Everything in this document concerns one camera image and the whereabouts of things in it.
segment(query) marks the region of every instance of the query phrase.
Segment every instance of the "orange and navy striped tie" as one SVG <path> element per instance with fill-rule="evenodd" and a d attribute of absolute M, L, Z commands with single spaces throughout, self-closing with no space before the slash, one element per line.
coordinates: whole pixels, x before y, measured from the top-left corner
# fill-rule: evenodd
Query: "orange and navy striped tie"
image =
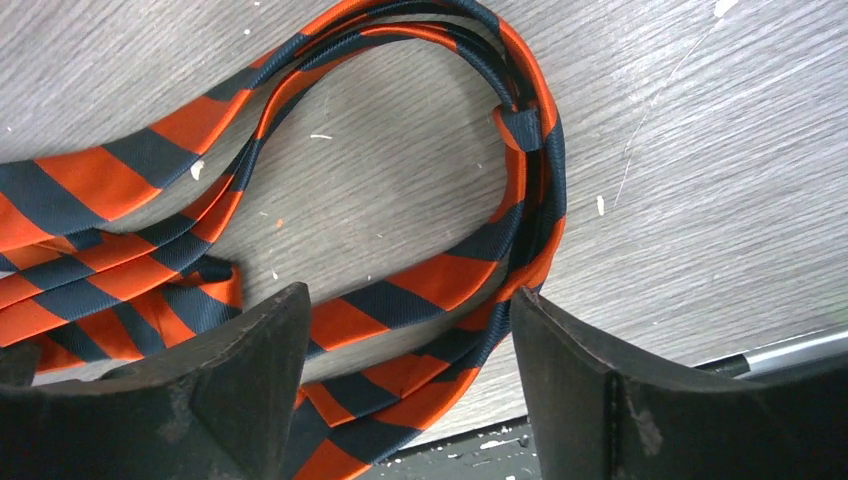
<path fill-rule="evenodd" d="M 440 14 L 478 21 L 502 43 Z M 381 22 L 392 17 L 390 22 Z M 88 150 L 0 165 L 0 348 L 31 341 L 40 371 L 154 354 L 236 316 L 239 272 L 209 257 L 260 150 L 309 89 L 370 48 L 407 39 L 467 60 L 501 105 L 506 191 L 489 221 L 427 261 L 314 308 L 309 356 L 444 315 L 504 263 L 484 303 L 418 350 L 306 385 L 285 478 L 352 478 L 418 435 L 468 388 L 510 329 L 509 299 L 538 289 L 565 228 L 565 145 L 553 96 L 516 31 L 473 0 L 347 0 L 287 42 L 155 124 Z M 287 67 L 251 138 L 181 212 L 135 233 L 96 227 L 145 204 L 203 155 L 257 88 Z"/>

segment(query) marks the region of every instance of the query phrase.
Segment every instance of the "fabric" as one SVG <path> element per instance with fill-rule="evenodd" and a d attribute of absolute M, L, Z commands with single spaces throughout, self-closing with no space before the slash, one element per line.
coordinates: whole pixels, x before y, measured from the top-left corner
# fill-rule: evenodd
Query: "fabric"
<path fill-rule="evenodd" d="M 474 19 L 505 54 L 446 20 L 403 21 L 422 13 Z M 541 288 L 565 227 L 565 145 L 553 96 L 516 31 L 472 0 L 343 1 L 143 130 L 82 152 L 0 165 L 0 271 L 15 272 L 0 279 L 0 347 L 38 343 L 40 371 L 134 360 L 238 315 L 238 269 L 205 253 L 238 207 L 263 145 L 327 72 L 365 50 L 408 39 L 457 53 L 497 93 L 506 191 L 489 221 L 453 248 L 315 307 L 309 357 L 450 312 L 500 263 L 507 275 L 431 343 L 304 386 L 283 476 L 352 478 L 418 435 L 462 396 L 510 331 L 512 293 Z M 290 66 L 254 134 L 207 192 L 138 232 L 97 229 L 185 173 L 257 88 Z"/>

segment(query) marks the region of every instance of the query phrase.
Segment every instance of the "navy stripe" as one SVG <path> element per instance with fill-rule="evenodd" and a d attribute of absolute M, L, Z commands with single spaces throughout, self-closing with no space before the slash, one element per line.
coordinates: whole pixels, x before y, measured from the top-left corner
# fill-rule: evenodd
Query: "navy stripe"
<path fill-rule="evenodd" d="M 385 459 L 420 434 L 417 428 L 365 417 L 333 429 L 330 440 L 348 455 L 368 464 Z"/>
<path fill-rule="evenodd" d="M 315 341 L 312 340 L 311 338 L 309 339 L 309 345 L 306 346 L 306 360 L 309 360 L 310 358 L 318 357 L 318 356 L 323 355 L 325 353 L 327 353 L 327 351 L 324 350 L 324 348 L 321 347 L 321 345 L 318 345 L 317 343 L 315 343 Z"/>
<path fill-rule="evenodd" d="M 245 67 L 232 77 L 209 89 L 205 95 L 212 100 L 229 102 L 238 92 L 246 90 L 247 86 L 253 83 L 257 71 L 255 68 Z"/>
<path fill-rule="evenodd" d="M 443 5 L 432 3 L 430 0 L 398 1 L 389 5 L 378 5 L 376 7 L 371 7 L 369 9 L 366 9 L 365 13 L 368 14 L 368 20 L 372 21 L 375 20 L 376 17 L 387 17 L 390 15 L 416 15 L 422 13 L 431 13 L 460 16 L 464 14 L 464 12 L 460 12 L 455 9 L 445 7 Z M 350 18 L 353 18 L 354 16 L 358 15 L 359 12 L 354 12 L 342 18 L 339 22 L 335 23 L 342 23 L 344 20 L 349 20 Z"/>
<path fill-rule="evenodd" d="M 12 263 L 11 260 L 6 258 L 5 255 L 0 253 L 0 272 L 17 272 L 18 267 Z"/>
<path fill-rule="evenodd" d="M 542 124 L 539 110 L 530 108 L 520 112 L 501 109 L 504 126 L 518 143 L 522 152 L 535 152 L 542 148 Z"/>
<path fill-rule="evenodd" d="M 76 323 L 48 330 L 46 335 L 86 363 L 110 358 Z"/>
<path fill-rule="evenodd" d="M 321 385 L 356 418 L 382 410 L 400 400 L 358 372 L 325 380 Z"/>
<path fill-rule="evenodd" d="M 500 261 L 512 246 L 523 209 L 524 202 L 516 203 L 507 210 L 500 220 L 481 225 L 471 235 L 445 253 L 487 262 Z"/>
<path fill-rule="evenodd" d="M 253 169 L 256 167 L 256 159 L 259 158 L 259 150 L 261 150 L 264 142 L 260 142 L 255 138 L 247 141 L 244 148 L 244 158 L 241 159 L 241 164 L 238 170 L 233 174 L 233 181 L 230 183 L 229 191 L 243 192 L 250 183 L 250 177 L 253 175 Z"/>
<path fill-rule="evenodd" d="M 566 187 L 568 182 L 565 181 L 565 137 L 562 132 L 562 120 L 557 117 L 557 123 L 554 125 L 551 133 L 545 139 L 545 153 L 547 154 L 548 162 L 551 166 L 551 187 L 557 193 L 556 214 L 562 218 L 565 216 L 568 196 Z"/>
<path fill-rule="evenodd" d="M 294 478 L 297 471 L 309 457 L 318 449 L 318 446 L 327 438 L 331 428 L 307 398 L 292 414 L 292 435 L 286 442 L 283 458 L 282 472 L 279 478 Z"/>
<path fill-rule="evenodd" d="M 135 344 L 135 348 L 145 357 L 165 350 L 165 342 L 159 331 L 147 323 L 135 307 L 130 303 L 123 302 L 112 307 L 118 320 L 124 326 L 127 334 Z"/>
<path fill-rule="evenodd" d="M 103 148 L 156 188 L 173 183 L 200 158 L 150 128 L 106 143 Z"/>
<path fill-rule="evenodd" d="M 430 343 L 415 351 L 416 355 L 429 355 L 446 363 L 453 363 L 470 352 L 482 336 L 481 332 L 469 332 L 453 327 Z"/>
<path fill-rule="evenodd" d="M 489 355 L 498 346 L 501 340 L 506 337 L 512 330 L 512 324 L 509 321 L 509 305 L 510 301 L 500 302 L 495 305 L 495 309 L 489 317 L 489 325 L 486 328 L 486 333 L 477 343 L 474 349 L 472 366 L 482 367 L 483 363 L 489 358 Z"/>
<path fill-rule="evenodd" d="M 186 232 L 171 243 L 150 252 L 150 258 L 174 272 L 181 272 L 206 253 L 211 246 L 211 243 L 197 235 Z"/>
<path fill-rule="evenodd" d="M 171 310 L 195 334 L 223 325 L 241 313 L 240 309 L 221 303 L 198 287 L 165 284 L 162 295 Z"/>
<path fill-rule="evenodd" d="M 42 290 L 50 290 L 66 283 L 86 278 L 95 271 L 70 255 L 41 263 L 21 271 L 21 275 Z"/>
<path fill-rule="evenodd" d="M 475 0 L 445 0 L 445 3 L 456 5 L 467 11 L 471 16 L 479 20 L 483 26 L 488 28 L 496 38 L 501 38 L 501 21 L 488 8 L 480 5 Z"/>
<path fill-rule="evenodd" d="M 0 193 L 38 228 L 54 236 L 106 222 L 33 161 L 0 165 Z"/>
<path fill-rule="evenodd" d="M 286 43 L 277 48 L 264 65 L 259 67 L 259 72 L 253 79 L 253 83 L 247 85 L 247 88 L 256 88 L 259 85 L 267 82 L 280 69 L 286 67 L 292 60 L 297 57 L 297 52 L 306 46 L 312 40 L 312 35 L 304 35 L 300 32 L 291 36 Z"/>
<path fill-rule="evenodd" d="M 161 247 L 172 241 L 183 233 L 191 230 L 197 223 L 182 213 L 176 213 L 170 217 L 154 223 L 153 225 L 144 227 L 136 232 L 136 235 L 149 242 L 152 245 Z"/>
<path fill-rule="evenodd" d="M 441 307 L 385 280 L 341 298 L 391 329 L 414 325 L 445 313 Z"/>
<path fill-rule="evenodd" d="M 65 240 L 70 242 L 79 251 L 100 245 L 103 243 L 103 236 L 99 230 L 89 228 L 65 235 Z"/>
<path fill-rule="evenodd" d="M 462 357 L 461 360 L 453 363 L 442 373 L 436 375 L 433 378 L 433 383 L 453 383 L 459 380 L 459 376 L 465 373 L 465 371 L 471 368 L 472 366 L 471 364 L 473 362 L 468 361 L 468 358 L 471 358 L 471 356 L 466 355 Z"/>
<path fill-rule="evenodd" d="M 53 315 L 69 322 L 87 317 L 120 302 L 117 298 L 90 284 L 86 279 L 47 290 L 32 299 Z"/>
<path fill-rule="evenodd" d="M 224 282 L 233 278 L 233 264 L 220 258 L 203 255 L 180 273 L 187 277 L 195 272 L 206 283 Z"/>

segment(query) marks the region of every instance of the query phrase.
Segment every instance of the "gray wood grain surface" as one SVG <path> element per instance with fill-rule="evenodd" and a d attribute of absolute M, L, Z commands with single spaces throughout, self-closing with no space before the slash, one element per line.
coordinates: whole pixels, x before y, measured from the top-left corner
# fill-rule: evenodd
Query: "gray wood grain surface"
<path fill-rule="evenodd" d="M 687 364 L 846 321 L 844 5 L 741 0 L 719 22 L 712 0 L 486 3 L 536 52 L 565 127 L 569 225 L 546 296 Z M 6 0 L 0 160 L 130 133 L 330 5 Z M 212 253 L 241 265 L 250 306 L 295 280 L 320 301 L 449 247 L 504 186 L 495 104 L 471 68 L 423 42 L 343 65 L 269 142 Z M 112 228 L 198 195 L 260 106 L 215 146 L 200 181 L 182 178 Z M 399 353 L 446 321 L 310 363 L 306 377 Z M 420 441 L 524 412 L 507 340 Z"/>

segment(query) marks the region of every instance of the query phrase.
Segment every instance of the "orange stripe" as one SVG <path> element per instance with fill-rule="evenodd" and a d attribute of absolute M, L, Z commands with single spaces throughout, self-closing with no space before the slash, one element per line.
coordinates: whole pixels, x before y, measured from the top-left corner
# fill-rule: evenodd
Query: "orange stripe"
<path fill-rule="evenodd" d="M 31 339 L 41 347 L 41 358 L 38 361 L 38 373 L 81 367 L 85 362 L 64 347 L 50 339 L 47 335 L 38 335 Z"/>
<path fill-rule="evenodd" d="M 102 147 L 59 157 L 39 158 L 35 163 L 86 207 L 106 220 L 122 217 L 162 191 L 151 186 L 144 177 Z M 81 172 L 95 174 L 85 175 Z M 107 181 L 104 181 L 102 175 L 108 175 Z"/>
<path fill-rule="evenodd" d="M 226 130 L 251 93 L 242 90 L 229 102 L 201 96 L 150 128 L 185 150 L 202 155 Z"/>
<path fill-rule="evenodd" d="M 312 70 L 292 70 L 289 72 L 268 98 L 265 109 L 262 111 L 262 117 L 259 119 L 259 126 L 256 128 L 256 138 L 262 138 L 268 133 L 268 128 L 274 117 L 295 95 L 309 88 L 338 65 L 359 53 L 361 51 L 345 55 Z"/>
<path fill-rule="evenodd" d="M 112 358 L 138 360 L 143 357 L 111 308 L 81 318 L 77 325 Z"/>
<path fill-rule="evenodd" d="M 51 237 L 50 234 L 30 222 L 2 193 L 0 193 L 0 218 L 3 219 L 0 252 L 47 240 Z"/>
<path fill-rule="evenodd" d="M 304 400 L 306 400 L 306 392 L 303 391 L 303 388 L 298 388 L 297 396 L 294 397 L 294 407 L 292 407 L 292 410 L 297 410 L 298 408 L 300 408 Z"/>
<path fill-rule="evenodd" d="M 431 382 L 402 402 L 375 413 L 373 418 L 392 425 L 427 429 L 456 404 L 479 372 L 479 368 L 469 368 L 454 382 Z"/>
<path fill-rule="evenodd" d="M 430 355 L 422 355 L 415 369 L 406 377 L 406 385 L 403 387 L 404 396 L 415 393 L 423 388 L 430 380 L 450 367 L 444 360 L 439 360 Z"/>
<path fill-rule="evenodd" d="M 389 24 L 363 27 L 360 32 L 365 36 L 406 35 L 433 42 L 457 53 L 456 40 L 447 33 L 447 29 L 437 23 L 417 22 L 415 24 Z"/>
<path fill-rule="evenodd" d="M 241 271 L 233 266 L 233 276 L 229 280 L 215 283 L 203 283 L 200 289 L 210 297 L 231 307 L 242 308 Z"/>
<path fill-rule="evenodd" d="M 9 250 L 3 252 L 3 256 L 18 267 L 19 270 L 24 270 L 34 265 L 41 265 L 42 263 L 61 257 L 56 250 L 37 245 Z"/>
<path fill-rule="evenodd" d="M 0 310 L 0 347 L 67 324 L 34 300 L 24 300 Z"/>
<path fill-rule="evenodd" d="M 23 275 L 0 278 L 0 309 L 41 292 L 40 288 L 31 284 Z"/>
<path fill-rule="evenodd" d="M 167 348 L 194 337 L 194 332 L 171 310 L 160 290 L 151 290 L 146 295 L 130 300 L 129 303 L 159 332 Z"/>
<path fill-rule="evenodd" d="M 497 262 L 442 253 L 392 275 L 388 281 L 444 310 L 453 310 L 474 295 L 497 266 Z"/>
<path fill-rule="evenodd" d="M 152 252 L 155 247 L 134 233 L 106 237 L 100 245 L 95 245 L 74 255 L 74 258 L 95 272 L 108 270 L 115 265 L 128 262 Z"/>
<path fill-rule="evenodd" d="M 508 147 L 504 150 L 506 189 L 498 209 L 489 218 L 489 223 L 496 223 L 502 219 L 510 208 L 524 198 L 527 192 L 527 154 Z"/>
<path fill-rule="evenodd" d="M 469 332 L 482 332 L 489 326 L 489 320 L 492 318 L 492 312 L 495 310 L 496 301 L 489 299 L 485 303 L 475 308 L 473 312 L 466 315 L 460 320 L 457 328 L 467 330 Z"/>
<path fill-rule="evenodd" d="M 227 223 L 238 208 L 243 192 L 226 192 L 212 207 L 203 219 L 192 227 L 191 233 L 200 239 L 215 243 L 227 228 Z"/>
<path fill-rule="evenodd" d="M 215 206 L 215 202 L 217 202 L 224 192 L 227 191 L 227 187 L 229 187 L 232 182 L 232 175 L 221 175 L 215 180 L 212 186 L 210 186 L 197 198 L 197 200 L 191 202 L 191 204 L 182 209 L 180 213 L 192 220 L 200 220 L 204 215 L 206 215 L 206 212 Z"/>
<path fill-rule="evenodd" d="M 356 419 L 320 383 L 304 385 L 302 388 L 327 425 L 337 427 Z"/>
<path fill-rule="evenodd" d="M 335 350 L 388 331 L 385 325 L 341 298 L 312 309 L 312 340 L 324 350 Z"/>
<path fill-rule="evenodd" d="M 371 465 L 351 457 L 332 441 L 324 440 L 300 467 L 294 480 L 348 480 L 358 477 L 369 468 Z"/>
<path fill-rule="evenodd" d="M 172 278 L 177 272 L 148 255 L 122 263 L 88 277 L 88 282 L 107 294 L 127 301 Z"/>
<path fill-rule="evenodd" d="M 371 383 L 388 390 L 395 396 L 405 397 L 421 386 L 417 383 L 410 384 L 409 381 L 412 378 L 413 371 L 429 369 L 442 372 L 449 366 L 449 363 L 429 355 L 418 356 L 406 354 L 369 367 L 363 370 L 362 374 Z"/>

